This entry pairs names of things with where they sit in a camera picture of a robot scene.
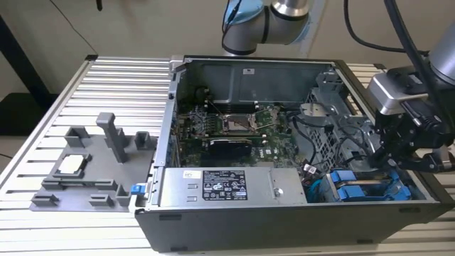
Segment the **wall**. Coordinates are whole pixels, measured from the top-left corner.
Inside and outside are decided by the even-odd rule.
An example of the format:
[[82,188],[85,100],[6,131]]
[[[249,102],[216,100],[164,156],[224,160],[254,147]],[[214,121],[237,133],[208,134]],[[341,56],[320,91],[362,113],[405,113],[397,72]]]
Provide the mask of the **wall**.
[[[389,67],[405,64],[404,54],[368,49],[349,38],[342,22],[342,0],[325,2],[308,57],[381,62]],[[222,53],[224,0],[103,0],[101,12],[95,10],[94,0],[54,0],[54,3],[99,55],[169,57],[178,53]],[[418,48],[430,49],[453,20],[455,1],[398,0],[397,3]],[[0,14],[49,90],[59,92],[83,56],[93,53],[90,48],[47,0],[0,0]],[[398,46],[382,1],[350,0],[350,19],[364,40]],[[297,58],[301,55],[298,45],[260,45],[257,56]],[[7,82],[7,92],[22,90],[17,77],[3,66],[0,59],[0,70],[6,71],[0,83],[3,84],[3,79],[13,81]]]
[[[220,55],[224,0],[53,0],[99,55]],[[47,0],[1,0],[0,14],[43,83],[58,92],[90,48]],[[296,57],[298,45],[260,45],[257,55]]]
[[[396,3],[417,48],[430,50],[445,28],[455,22],[455,1],[397,0]],[[382,1],[349,0],[349,17],[353,31],[364,41],[401,46]],[[309,57],[342,59],[349,63],[382,63],[386,67],[409,63],[405,54],[369,49],[353,41],[344,25],[342,0],[326,0]]]

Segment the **workbench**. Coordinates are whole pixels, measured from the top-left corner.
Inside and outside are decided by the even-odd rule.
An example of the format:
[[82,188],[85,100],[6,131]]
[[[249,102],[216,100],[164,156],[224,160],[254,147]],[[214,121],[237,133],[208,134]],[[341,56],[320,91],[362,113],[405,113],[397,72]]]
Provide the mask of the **workbench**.
[[[348,66],[365,87],[370,77],[384,72],[374,65]],[[168,59],[98,57],[82,63],[0,174],[0,252],[5,255],[160,255],[149,248],[132,213],[31,212],[27,207],[66,145],[62,136],[70,125],[83,125],[89,134],[102,134],[95,117],[99,112],[113,112],[114,125],[126,135],[146,131],[158,136],[168,97],[168,68]],[[455,174],[437,174],[436,178],[455,198]],[[378,245],[189,254],[455,255],[455,211],[428,224],[405,227]]]

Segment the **metal case frame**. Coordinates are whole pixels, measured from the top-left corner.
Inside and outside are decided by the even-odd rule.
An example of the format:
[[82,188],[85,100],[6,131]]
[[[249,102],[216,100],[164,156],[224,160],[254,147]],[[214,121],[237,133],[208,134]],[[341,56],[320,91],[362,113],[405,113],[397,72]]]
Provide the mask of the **metal case frame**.
[[[193,59],[232,60],[229,57],[188,55],[170,61],[170,70]],[[245,61],[329,63],[362,112],[373,122],[376,109],[357,78],[340,60],[234,58]],[[136,210],[134,218],[153,250],[196,251],[257,247],[293,247],[313,245],[378,243],[402,227],[425,223],[455,206],[434,176],[413,173],[432,199],[414,201],[313,203],[301,206],[241,207],[160,207],[158,198],[165,173],[172,116],[176,107],[176,88],[180,74],[173,74],[169,100],[157,142],[153,186],[148,201]]]

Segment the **power supply label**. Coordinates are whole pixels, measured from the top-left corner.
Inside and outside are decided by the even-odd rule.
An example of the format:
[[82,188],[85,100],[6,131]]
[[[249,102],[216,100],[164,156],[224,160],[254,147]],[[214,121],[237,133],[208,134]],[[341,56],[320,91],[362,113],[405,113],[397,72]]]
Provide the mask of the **power supply label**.
[[202,171],[201,198],[206,201],[248,200],[244,171]]

